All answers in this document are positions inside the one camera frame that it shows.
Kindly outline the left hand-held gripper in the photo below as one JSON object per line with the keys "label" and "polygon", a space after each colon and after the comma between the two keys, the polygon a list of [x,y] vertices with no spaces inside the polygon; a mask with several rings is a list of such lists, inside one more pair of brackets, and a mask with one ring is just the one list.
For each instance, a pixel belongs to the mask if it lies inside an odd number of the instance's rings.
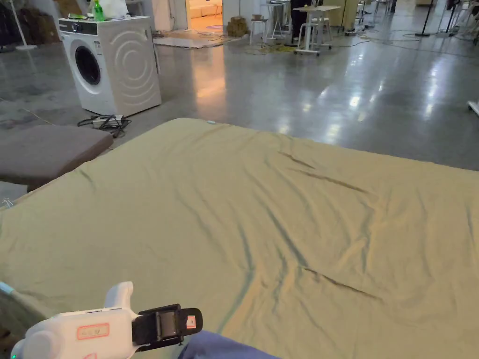
{"label": "left hand-held gripper", "polygon": [[57,314],[31,328],[11,351],[13,359],[130,359],[141,351],[177,345],[203,329],[198,308],[170,305],[132,311],[133,283],[109,289],[100,309]]}

